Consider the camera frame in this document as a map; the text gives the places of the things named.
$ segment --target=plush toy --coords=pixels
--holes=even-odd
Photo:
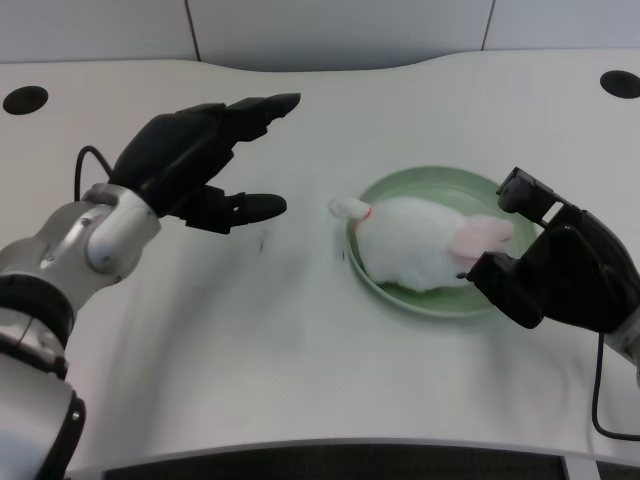
[[[422,292],[469,285],[465,273],[484,252],[506,252],[513,224],[463,215],[439,203],[395,197],[375,205],[335,199],[331,213],[354,219],[360,258],[373,282]]]

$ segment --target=white table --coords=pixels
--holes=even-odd
[[[0,112],[0,243],[71,199],[85,144],[113,163],[154,115],[301,92],[270,133],[236,147],[213,182],[277,193],[275,220],[229,236],[163,231],[127,281],[93,298],[68,347],[88,408],[71,468],[309,439],[575,454],[640,464],[640,445],[589,419],[596,335],[498,313],[407,315],[344,261],[326,210],[406,167],[502,180],[514,166],[601,218],[640,261],[640,100],[600,75],[640,74],[640,50],[491,52],[382,71],[251,73],[180,61],[0,66],[0,96],[41,85],[35,114]],[[100,181],[87,162],[85,184]],[[640,433],[634,368],[605,354],[600,415]]]

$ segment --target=wire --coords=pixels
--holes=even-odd
[[[593,385],[593,401],[591,402],[591,421],[596,431],[600,435],[613,438],[614,440],[627,440],[630,442],[639,442],[640,435],[629,435],[627,433],[616,433],[605,430],[600,426],[598,421],[598,397],[600,396],[600,380],[602,379],[602,357],[604,350],[604,334],[598,335],[598,359],[596,361],[596,378]]]
[[[109,178],[111,178],[111,175],[113,174],[113,170],[96,147],[93,147],[91,145],[83,147],[82,150],[78,152],[78,159],[76,160],[76,173],[73,177],[74,202],[78,202],[80,200],[80,179],[82,177],[82,163],[84,162],[84,156],[87,154],[87,152],[93,153],[93,156],[96,157],[98,162],[100,162],[100,165],[102,165],[102,168],[104,168],[104,171]]]

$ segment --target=pink rabbit ear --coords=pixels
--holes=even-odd
[[[484,252],[505,251],[513,236],[513,224],[507,220],[476,215],[453,235],[449,255],[463,263],[475,263]]]

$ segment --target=white fluffy tail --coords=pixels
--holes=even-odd
[[[334,198],[329,202],[329,210],[338,218],[362,220],[369,215],[371,206],[357,198]]]

